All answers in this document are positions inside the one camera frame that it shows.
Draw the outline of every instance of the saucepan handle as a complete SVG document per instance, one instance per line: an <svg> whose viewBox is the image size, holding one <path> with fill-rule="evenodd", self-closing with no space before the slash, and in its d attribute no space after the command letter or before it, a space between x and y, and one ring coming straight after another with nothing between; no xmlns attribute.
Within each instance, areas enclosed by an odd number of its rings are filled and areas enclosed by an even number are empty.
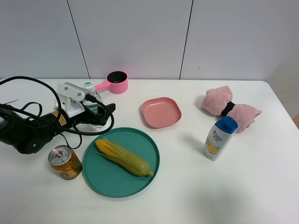
<svg viewBox="0 0 299 224"><path fill-rule="evenodd" d="M96 85L96 86L95 86L95 90L96 90L96 91L99 91L99 90L101 90L101 89L105 89L105 88L107 88L107 87L109 87L109 86L111 86L111 83L108 82L108 81L106 81L106 82L104 82L104 83L102 83L102 84L100 84L100 85Z"/></svg>

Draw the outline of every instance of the white wall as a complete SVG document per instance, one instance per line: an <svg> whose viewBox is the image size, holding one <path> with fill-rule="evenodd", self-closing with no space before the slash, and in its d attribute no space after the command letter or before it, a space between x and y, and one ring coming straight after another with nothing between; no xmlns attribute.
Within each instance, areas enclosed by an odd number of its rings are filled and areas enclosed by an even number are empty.
<svg viewBox="0 0 299 224"><path fill-rule="evenodd" d="M295 117L299 113L299 47L294 48L266 81L290 117Z"/></svg>
<svg viewBox="0 0 299 224"><path fill-rule="evenodd" d="M299 0L194 0L181 78L268 79L299 45L298 9Z"/></svg>
<svg viewBox="0 0 299 224"><path fill-rule="evenodd" d="M88 78L65 0L0 1L0 78Z"/></svg>
<svg viewBox="0 0 299 224"><path fill-rule="evenodd" d="M91 78L178 79L192 0L69 0Z"/></svg>

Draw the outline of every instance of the black strap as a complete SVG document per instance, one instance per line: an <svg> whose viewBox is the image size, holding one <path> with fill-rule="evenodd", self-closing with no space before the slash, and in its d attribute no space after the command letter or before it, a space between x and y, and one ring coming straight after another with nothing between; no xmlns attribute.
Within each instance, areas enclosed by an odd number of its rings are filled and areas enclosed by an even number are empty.
<svg viewBox="0 0 299 224"><path fill-rule="evenodd" d="M228 112L230 112L233 109L234 105L235 104L232 101L228 102L224 110L221 112L221 115L225 117L228 114Z"/></svg>

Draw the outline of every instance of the pink plate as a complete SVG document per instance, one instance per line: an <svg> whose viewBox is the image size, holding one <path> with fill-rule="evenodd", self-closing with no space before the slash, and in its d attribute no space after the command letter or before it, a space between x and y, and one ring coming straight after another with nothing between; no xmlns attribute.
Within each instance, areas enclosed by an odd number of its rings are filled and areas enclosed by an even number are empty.
<svg viewBox="0 0 299 224"><path fill-rule="evenodd" d="M182 117L177 103L168 97L145 101L142 104L142 113L146 122L154 128L173 125Z"/></svg>

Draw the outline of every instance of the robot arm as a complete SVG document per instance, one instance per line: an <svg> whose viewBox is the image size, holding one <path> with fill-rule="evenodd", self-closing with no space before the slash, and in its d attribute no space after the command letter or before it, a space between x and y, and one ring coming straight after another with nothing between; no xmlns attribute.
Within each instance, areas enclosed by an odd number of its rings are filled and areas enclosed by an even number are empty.
<svg viewBox="0 0 299 224"><path fill-rule="evenodd" d="M41 116L40 119L33 120L24 119L10 110L10 108L13 108L12 106L5 105L5 108L3 106L0 107L0 141L12 145L22 154L36 153L50 142L53 137L63 131L68 131L74 125L80 123L105 125L107 119L115 110L115 104L110 104L98 106L98 114L93 113L83 105L85 98L92 102L96 100L93 94L71 83L59 84L57 93L61 101L62 111L59 122L52 127L48 127L48 123L53 123L57 119L57 101L54 107L55 111ZM107 132L108 129L100 133L76 131L72 131L72 133L99 135Z"/></svg>

